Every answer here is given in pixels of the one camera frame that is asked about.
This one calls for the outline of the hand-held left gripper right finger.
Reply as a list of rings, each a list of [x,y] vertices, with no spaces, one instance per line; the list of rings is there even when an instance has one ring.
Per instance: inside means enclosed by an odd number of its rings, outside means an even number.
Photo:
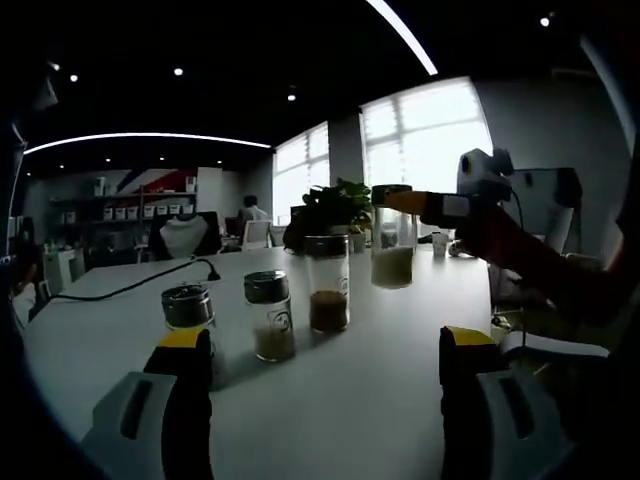
[[[557,406],[484,333],[440,329],[443,479],[552,479],[575,450]]]

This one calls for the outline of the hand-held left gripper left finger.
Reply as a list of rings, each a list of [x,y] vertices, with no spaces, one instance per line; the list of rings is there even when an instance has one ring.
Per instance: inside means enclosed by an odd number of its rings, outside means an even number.
[[[110,479],[211,479],[211,336],[172,330],[96,404],[81,441]]]

